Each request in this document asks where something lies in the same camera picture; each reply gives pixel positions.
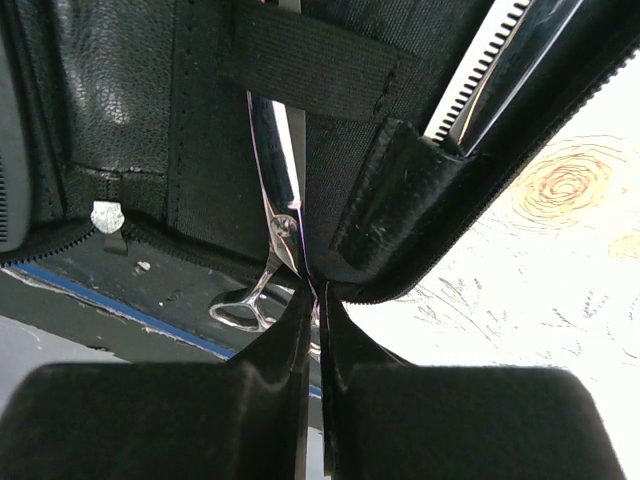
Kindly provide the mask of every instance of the black case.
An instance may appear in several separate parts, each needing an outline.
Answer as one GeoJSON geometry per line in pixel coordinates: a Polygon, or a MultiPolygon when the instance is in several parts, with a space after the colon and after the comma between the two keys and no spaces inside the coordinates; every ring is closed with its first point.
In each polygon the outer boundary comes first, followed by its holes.
{"type": "Polygon", "coordinates": [[[392,299],[640,45],[640,3],[586,0],[463,159],[421,132],[490,0],[302,3],[295,15],[254,0],[1,2],[1,85],[33,193],[26,241],[0,263],[72,248],[105,200],[121,203],[126,241],[257,278],[268,236],[250,90],[307,112],[311,266],[344,300],[392,299]]]}

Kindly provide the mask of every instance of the black elastic band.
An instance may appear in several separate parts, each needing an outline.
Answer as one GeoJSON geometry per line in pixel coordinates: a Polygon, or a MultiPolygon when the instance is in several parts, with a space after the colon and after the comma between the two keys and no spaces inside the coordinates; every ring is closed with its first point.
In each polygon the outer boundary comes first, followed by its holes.
{"type": "Polygon", "coordinates": [[[393,116],[396,93],[415,66],[408,52],[257,0],[234,1],[220,18],[231,22],[216,46],[229,48],[221,52],[223,74],[310,113],[393,116]]]}

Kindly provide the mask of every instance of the scissors pivot screw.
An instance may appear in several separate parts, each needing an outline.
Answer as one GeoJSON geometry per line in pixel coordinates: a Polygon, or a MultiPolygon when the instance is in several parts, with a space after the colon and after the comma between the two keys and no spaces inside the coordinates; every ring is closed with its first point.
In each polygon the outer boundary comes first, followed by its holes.
{"type": "Polygon", "coordinates": [[[280,238],[289,238],[298,231],[298,222],[289,215],[276,215],[271,219],[271,228],[280,238]]]}

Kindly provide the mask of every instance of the leather pocket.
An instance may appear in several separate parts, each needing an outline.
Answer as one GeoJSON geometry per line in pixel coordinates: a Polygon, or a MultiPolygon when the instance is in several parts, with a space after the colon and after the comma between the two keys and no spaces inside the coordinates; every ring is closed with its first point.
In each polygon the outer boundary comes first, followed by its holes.
{"type": "Polygon", "coordinates": [[[400,120],[380,129],[332,242],[375,276],[402,257],[451,195],[469,160],[446,154],[400,120]]]}

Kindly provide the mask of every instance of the scissors handle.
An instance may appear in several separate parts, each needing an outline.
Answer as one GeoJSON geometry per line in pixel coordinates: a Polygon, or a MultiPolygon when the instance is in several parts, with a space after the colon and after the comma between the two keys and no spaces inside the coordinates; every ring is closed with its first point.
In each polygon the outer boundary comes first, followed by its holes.
{"type": "Polygon", "coordinates": [[[276,251],[269,248],[267,265],[255,287],[218,295],[209,307],[211,318],[244,332],[264,332],[275,322],[275,319],[269,317],[262,309],[262,292],[282,265],[283,262],[276,251]],[[239,311],[244,311],[248,317],[234,313],[239,311]]]}

